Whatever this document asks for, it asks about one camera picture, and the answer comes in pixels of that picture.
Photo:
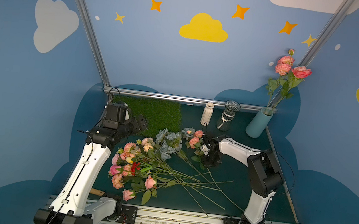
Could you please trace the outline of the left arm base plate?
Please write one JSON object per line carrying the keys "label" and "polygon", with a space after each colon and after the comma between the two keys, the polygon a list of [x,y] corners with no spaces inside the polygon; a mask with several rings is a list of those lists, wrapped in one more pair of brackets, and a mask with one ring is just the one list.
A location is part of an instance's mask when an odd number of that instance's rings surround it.
{"label": "left arm base plate", "polygon": [[134,224],[138,213],[137,206],[122,205],[113,215],[104,218],[105,222]]}

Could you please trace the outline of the coral pink rose stem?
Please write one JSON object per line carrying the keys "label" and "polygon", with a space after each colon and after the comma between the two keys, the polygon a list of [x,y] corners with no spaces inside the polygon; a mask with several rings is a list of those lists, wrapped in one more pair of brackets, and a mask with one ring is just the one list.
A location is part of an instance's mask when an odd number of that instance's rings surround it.
{"label": "coral pink rose stem", "polygon": [[292,98],[294,95],[291,93],[291,90],[298,87],[298,85],[311,74],[311,69],[305,66],[292,67],[291,71],[287,75],[287,80],[284,85],[280,86],[278,90],[275,91],[275,95],[269,108],[274,112],[281,101]]}

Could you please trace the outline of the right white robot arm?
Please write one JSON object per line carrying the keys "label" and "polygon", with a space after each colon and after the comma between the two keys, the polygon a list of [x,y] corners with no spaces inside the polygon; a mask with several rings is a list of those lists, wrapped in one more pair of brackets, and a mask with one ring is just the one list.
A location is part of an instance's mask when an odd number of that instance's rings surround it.
{"label": "right white robot arm", "polygon": [[284,184],[283,172],[275,153],[253,149],[227,137],[206,137],[199,151],[203,153],[201,161],[206,168],[219,165],[223,154],[248,168],[252,192],[240,224],[264,224],[267,208],[277,189]]}

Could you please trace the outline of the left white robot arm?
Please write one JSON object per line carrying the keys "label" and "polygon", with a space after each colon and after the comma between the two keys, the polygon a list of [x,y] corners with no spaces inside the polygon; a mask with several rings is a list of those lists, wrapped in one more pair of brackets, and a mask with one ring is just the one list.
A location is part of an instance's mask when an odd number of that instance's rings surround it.
{"label": "left white robot arm", "polygon": [[47,209],[39,209],[34,224],[98,224],[119,213],[116,198],[102,197],[87,205],[89,193],[104,163],[124,138],[147,129],[143,115],[127,117],[124,106],[107,107],[103,119],[87,131],[83,152],[68,181]]}

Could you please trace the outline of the blue grey fabric flowers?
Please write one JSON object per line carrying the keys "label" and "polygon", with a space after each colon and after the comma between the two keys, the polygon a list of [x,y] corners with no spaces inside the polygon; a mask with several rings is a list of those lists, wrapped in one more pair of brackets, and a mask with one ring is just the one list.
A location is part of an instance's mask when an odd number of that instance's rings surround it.
{"label": "blue grey fabric flowers", "polygon": [[194,128],[184,128],[180,132],[170,132],[167,128],[161,130],[156,136],[155,147],[161,159],[166,161],[172,158],[172,155],[178,156],[183,161],[189,163],[186,153],[182,150],[183,143],[189,144],[195,137]]}

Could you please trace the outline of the two-bloom coral rose stem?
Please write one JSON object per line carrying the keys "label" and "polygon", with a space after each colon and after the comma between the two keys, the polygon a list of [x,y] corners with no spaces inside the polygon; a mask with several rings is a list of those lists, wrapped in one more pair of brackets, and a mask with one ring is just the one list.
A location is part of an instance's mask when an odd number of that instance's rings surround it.
{"label": "two-bloom coral rose stem", "polygon": [[198,172],[197,176],[201,176],[204,179],[204,182],[203,182],[203,184],[201,184],[201,182],[196,182],[196,184],[194,184],[194,185],[189,185],[190,189],[193,190],[194,192],[198,193],[199,195],[201,195],[202,197],[204,197],[205,199],[207,199],[208,201],[210,201],[217,207],[221,208],[222,210],[225,210],[225,208],[223,206],[221,206],[219,203],[217,203],[215,200],[213,200],[210,197],[208,197],[207,195],[203,194],[201,192],[201,189],[217,191],[220,194],[222,194],[223,197],[226,200],[228,200],[232,205],[234,205],[237,209],[244,212],[244,209],[241,208],[239,205],[237,205],[234,201],[232,201],[228,197],[228,195],[226,195],[225,192],[220,188],[220,186],[218,185],[218,182],[216,182],[215,179],[213,178],[210,168],[206,168],[202,164],[201,156],[203,156],[204,153],[201,151],[201,145],[203,144],[203,136],[206,135],[206,133],[204,133],[202,130],[195,131],[195,133],[196,133],[195,137],[190,140],[189,144],[186,143],[186,147],[189,149],[193,149],[193,151],[194,151],[194,155],[188,159],[197,162],[200,166],[200,169],[202,171],[206,171],[206,172],[202,173],[199,170],[195,169],[195,171]]}

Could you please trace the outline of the pink rose spray stem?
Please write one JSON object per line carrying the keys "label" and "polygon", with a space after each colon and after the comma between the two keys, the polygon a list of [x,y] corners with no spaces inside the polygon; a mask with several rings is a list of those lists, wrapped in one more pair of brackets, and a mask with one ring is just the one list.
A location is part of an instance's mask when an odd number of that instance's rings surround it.
{"label": "pink rose spray stem", "polygon": [[281,57],[277,65],[275,66],[275,72],[279,75],[278,79],[269,78],[267,86],[265,87],[268,91],[269,101],[267,104],[267,108],[271,106],[271,102],[273,97],[275,96],[275,91],[278,90],[280,86],[283,86],[285,81],[287,80],[287,75],[292,69],[292,66],[295,62],[293,55],[295,54],[294,49],[288,50],[288,55]]}

